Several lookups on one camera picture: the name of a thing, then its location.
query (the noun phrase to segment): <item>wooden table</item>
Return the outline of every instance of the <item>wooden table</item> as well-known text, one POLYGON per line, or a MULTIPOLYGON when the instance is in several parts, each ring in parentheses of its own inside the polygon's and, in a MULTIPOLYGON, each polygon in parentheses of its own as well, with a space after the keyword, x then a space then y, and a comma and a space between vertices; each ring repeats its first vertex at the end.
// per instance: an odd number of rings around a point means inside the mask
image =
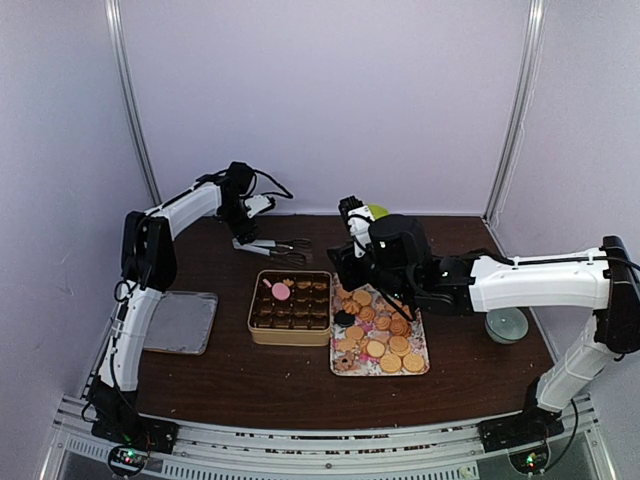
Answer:
MULTIPOLYGON (((479 218, 421 219, 434 254, 495 250, 479 218)), ((312 269, 332 270, 325 250, 343 244, 338 217, 260 218, 262 238, 313 241, 312 269)), ((138 406, 142 413, 257 428, 339 429, 422 425, 495 415, 522 407, 527 385, 552 365, 530 319, 512 346, 491 341, 484 315, 425 316, 431 370, 417 377, 337 377, 327 348, 255 345, 247 315, 266 257, 234 251, 224 225, 204 219, 176 241, 173 290, 216 292, 219 308, 206 352, 144 352, 138 406)))

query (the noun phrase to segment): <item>decorated tray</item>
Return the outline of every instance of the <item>decorated tray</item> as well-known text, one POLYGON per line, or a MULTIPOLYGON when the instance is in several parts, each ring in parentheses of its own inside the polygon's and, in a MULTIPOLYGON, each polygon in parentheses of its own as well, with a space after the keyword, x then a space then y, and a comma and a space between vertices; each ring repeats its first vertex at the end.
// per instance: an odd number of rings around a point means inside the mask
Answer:
MULTIPOLYGON (((347 292, 333 280, 331 371, 341 376, 423 375, 429 354, 420 312, 408 322, 371 286, 347 292)), ((395 300, 409 317, 409 308, 395 300)))

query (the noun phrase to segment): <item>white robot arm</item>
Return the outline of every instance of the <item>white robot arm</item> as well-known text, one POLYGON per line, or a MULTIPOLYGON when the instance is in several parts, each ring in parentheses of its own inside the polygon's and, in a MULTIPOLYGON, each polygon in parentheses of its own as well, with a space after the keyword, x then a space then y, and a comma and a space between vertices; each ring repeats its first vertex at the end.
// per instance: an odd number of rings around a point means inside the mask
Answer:
POLYGON ((89 392, 97 413, 94 435, 140 450, 170 452, 177 425, 141 417, 135 409, 138 366, 147 329, 162 293, 173 283, 175 238, 203 216, 218 216, 233 234, 233 245, 260 251, 254 217, 271 210, 269 194, 251 195, 257 174, 270 179, 285 198, 293 196, 272 177, 243 163, 199 178, 188 190, 145 212, 127 215, 122 246, 122 280, 114 296, 116 318, 104 359, 89 392))
POLYGON ((640 267, 617 237, 568 255, 436 257, 416 219, 376 220, 355 197, 343 199, 339 208, 352 242, 328 253, 347 290, 368 283, 387 300, 395 296, 423 314, 552 305, 593 311, 564 357, 530 385, 522 413, 480 424, 485 451, 558 433, 562 427, 556 420, 571 399, 617 356, 640 349, 640 283, 634 273, 640 267))

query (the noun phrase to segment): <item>small bowl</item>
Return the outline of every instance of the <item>small bowl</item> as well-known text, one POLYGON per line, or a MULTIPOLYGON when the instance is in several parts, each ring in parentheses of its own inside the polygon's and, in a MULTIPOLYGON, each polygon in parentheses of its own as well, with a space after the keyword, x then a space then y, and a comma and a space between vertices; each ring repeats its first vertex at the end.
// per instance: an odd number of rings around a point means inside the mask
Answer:
POLYGON ((529 321, 517 308, 502 308, 487 313, 484 321, 487 333, 496 343, 512 345, 529 331, 529 321))

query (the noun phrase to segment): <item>white wall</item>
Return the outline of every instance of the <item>white wall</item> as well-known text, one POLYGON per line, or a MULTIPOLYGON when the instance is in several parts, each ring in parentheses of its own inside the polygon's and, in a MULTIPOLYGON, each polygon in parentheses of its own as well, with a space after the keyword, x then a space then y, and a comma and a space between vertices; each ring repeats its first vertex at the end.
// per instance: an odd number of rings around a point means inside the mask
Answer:
POLYGON ((0 478, 33 478, 146 208, 101 0, 0 3, 0 478))
POLYGON ((335 213, 356 194, 480 214, 500 158, 528 0, 123 2, 164 198, 241 159, 335 213))
MULTIPOLYGON (((640 3, 552 2, 535 97, 498 233, 511 254, 623 238, 640 260, 640 3)), ((540 309, 563 351, 588 312, 540 309)), ((640 366, 629 356, 592 392, 621 478, 637 478, 640 366)))

